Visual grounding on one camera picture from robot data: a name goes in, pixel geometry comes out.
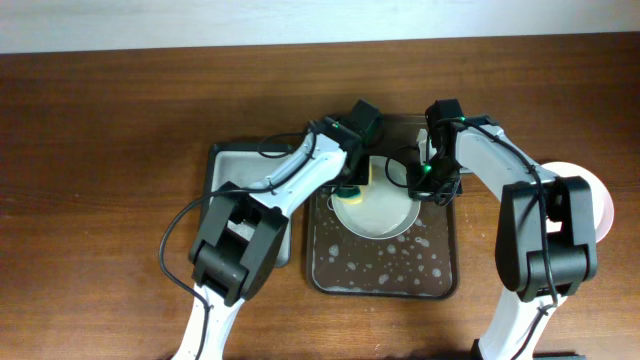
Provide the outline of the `green and yellow sponge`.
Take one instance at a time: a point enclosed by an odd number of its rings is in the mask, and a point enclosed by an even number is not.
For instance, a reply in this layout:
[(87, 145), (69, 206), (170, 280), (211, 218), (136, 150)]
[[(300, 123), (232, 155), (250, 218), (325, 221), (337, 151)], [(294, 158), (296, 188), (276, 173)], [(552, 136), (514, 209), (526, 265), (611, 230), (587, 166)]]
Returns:
[(369, 192), (372, 181), (372, 171), (368, 170), (364, 184), (341, 185), (333, 190), (331, 196), (335, 201), (345, 205), (360, 204), (364, 201), (365, 195)]

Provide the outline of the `pink plate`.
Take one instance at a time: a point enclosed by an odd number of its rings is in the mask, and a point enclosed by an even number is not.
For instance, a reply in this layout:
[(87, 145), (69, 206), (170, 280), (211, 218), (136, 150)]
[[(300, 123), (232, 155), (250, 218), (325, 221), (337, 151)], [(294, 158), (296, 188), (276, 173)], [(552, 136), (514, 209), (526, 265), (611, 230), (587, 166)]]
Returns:
[(542, 167), (560, 177), (580, 176), (587, 181), (592, 194), (596, 242), (602, 241), (610, 232), (615, 217), (613, 199), (605, 184), (595, 174), (577, 164), (549, 162)]

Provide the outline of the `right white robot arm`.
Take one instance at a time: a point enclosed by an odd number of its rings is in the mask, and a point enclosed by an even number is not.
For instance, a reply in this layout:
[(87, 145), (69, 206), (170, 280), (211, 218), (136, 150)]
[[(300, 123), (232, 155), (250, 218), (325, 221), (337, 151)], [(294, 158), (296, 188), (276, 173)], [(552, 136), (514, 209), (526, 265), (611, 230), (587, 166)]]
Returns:
[(409, 196), (446, 206), (467, 169), (500, 202), (495, 264), (503, 290), (470, 356), (531, 359), (552, 315), (596, 274), (591, 187), (543, 168), (490, 117), (465, 116), (456, 99), (435, 101), (425, 119)]

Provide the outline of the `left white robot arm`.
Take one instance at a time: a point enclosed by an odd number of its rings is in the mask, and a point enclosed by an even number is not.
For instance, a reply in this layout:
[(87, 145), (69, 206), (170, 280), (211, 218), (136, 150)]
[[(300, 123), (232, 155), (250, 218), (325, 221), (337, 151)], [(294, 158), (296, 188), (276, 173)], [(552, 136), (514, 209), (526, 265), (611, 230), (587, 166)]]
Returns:
[(226, 182), (176, 215), (173, 225), (197, 206), (206, 210), (188, 253), (194, 283), (162, 270), (194, 299), (175, 358), (222, 357), (239, 310), (273, 271), (296, 209), (322, 187), (354, 192), (368, 183), (367, 150), (381, 123), (380, 111), (364, 100), (345, 116), (312, 121), (272, 173), (245, 187)]

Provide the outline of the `grey-white plate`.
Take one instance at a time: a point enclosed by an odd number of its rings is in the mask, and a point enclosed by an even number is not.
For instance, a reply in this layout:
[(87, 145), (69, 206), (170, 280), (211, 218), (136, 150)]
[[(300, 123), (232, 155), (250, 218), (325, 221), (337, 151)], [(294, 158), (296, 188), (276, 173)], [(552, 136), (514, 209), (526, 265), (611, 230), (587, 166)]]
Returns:
[(405, 188), (394, 185), (406, 180), (406, 168), (383, 156), (369, 158), (369, 182), (351, 197), (331, 197), (333, 212), (352, 233), (371, 240), (400, 235), (417, 219), (421, 204)]

